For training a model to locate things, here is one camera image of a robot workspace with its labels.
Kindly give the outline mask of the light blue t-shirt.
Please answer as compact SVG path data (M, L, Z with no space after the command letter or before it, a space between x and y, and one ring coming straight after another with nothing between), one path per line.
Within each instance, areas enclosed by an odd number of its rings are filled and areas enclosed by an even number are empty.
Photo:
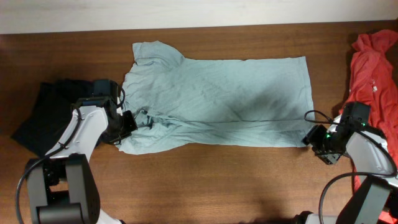
M190 143L302 147L313 109L305 57L194 60L159 41L133 44L124 106L138 129L119 150L168 151Z

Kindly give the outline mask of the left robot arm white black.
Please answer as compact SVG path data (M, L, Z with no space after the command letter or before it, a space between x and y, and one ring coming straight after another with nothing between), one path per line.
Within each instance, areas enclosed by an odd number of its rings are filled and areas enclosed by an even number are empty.
M99 142L120 145L137 129L131 111L122 109L125 91L112 80L96 80L93 93L72 106L72 118L43 158L31 159L16 189L16 213L22 221L20 193L27 184L32 223L114 223L122 221L101 208L90 169Z

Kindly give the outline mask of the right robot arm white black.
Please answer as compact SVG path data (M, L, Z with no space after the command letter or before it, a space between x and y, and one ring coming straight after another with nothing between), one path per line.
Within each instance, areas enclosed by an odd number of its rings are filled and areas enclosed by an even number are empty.
M303 138L315 156L325 164L336 164L342 156L349 157L355 171L340 174L322 191L318 212L302 212L293 223L379 223L382 212L397 218L397 165L387 149L381 129L368 123L371 107L350 102L335 119L314 121L314 127ZM359 177L361 184L337 216L324 216L323 203L327 190L337 180Z

